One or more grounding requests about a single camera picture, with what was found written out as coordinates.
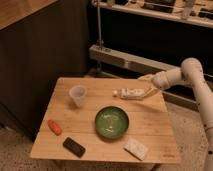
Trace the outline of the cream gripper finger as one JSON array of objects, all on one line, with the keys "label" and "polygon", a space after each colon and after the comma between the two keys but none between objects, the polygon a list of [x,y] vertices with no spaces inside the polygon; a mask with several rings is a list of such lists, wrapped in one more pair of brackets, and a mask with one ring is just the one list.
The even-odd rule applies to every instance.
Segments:
[{"label": "cream gripper finger", "polygon": [[156,88],[155,86],[151,86],[144,94],[143,98],[149,98],[154,96],[159,92],[159,89]]},{"label": "cream gripper finger", "polygon": [[140,81],[149,81],[150,82],[153,77],[154,77],[153,74],[147,74],[147,75],[144,75],[144,76],[140,76],[137,79],[140,80]]}]

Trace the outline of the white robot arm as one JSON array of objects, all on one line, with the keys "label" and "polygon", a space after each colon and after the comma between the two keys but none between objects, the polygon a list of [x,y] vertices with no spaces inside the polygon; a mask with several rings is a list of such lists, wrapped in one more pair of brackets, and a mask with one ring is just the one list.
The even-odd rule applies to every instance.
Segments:
[{"label": "white robot arm", "polygon": [[146,93],[146,97],[175,85],[191,86],[208,140],[204,171],[213,171],[213,91],[204,78],[200,61],[196,58],[187,58],[180,67],[147,74],[139,77],[139,80],[147,80],[153,84],[153,87]]}]

